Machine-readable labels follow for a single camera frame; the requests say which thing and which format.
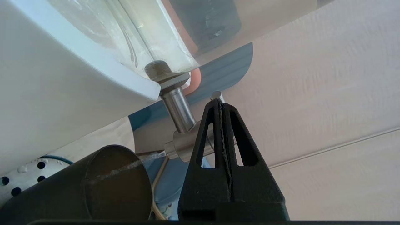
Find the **metal rod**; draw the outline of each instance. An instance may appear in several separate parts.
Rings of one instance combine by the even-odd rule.
[[[162,94],[161,98],[176,126],[176,130],[179,133],[189,132],[196,121],[190,111],[188,101],[182,92],[182,88],[178,87],[170,92]]]

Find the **round hole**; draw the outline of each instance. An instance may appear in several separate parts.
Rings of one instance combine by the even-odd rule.
[[[44,162],[38,162],[38,168],[43,169],[46,166]]]
[[[2,177],[1,178],[1,184],[3,186],[7,185],[10,182],[10,179],[8,177]]]
[[[46,179],[45,176],[40,176],[40,177],[38,177],[38,182],[41,182],[41,181],[44,180],[44,179]]]
[[[19,195],[20,193],[21,193],[21,188],[19,188],[19,187],[16,187],[16,188],[11,190],[11,195],[14,196],[14,197]]]

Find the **black clamp jaw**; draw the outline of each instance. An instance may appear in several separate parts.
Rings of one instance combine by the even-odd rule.
[[[215,169],[201,167],[207,129],[214,128]],[[236,162],[234,137],[244,166]],[[288,221],[285,198],[238,110],[218,99],[203,113],[179,205],[179,220]]]

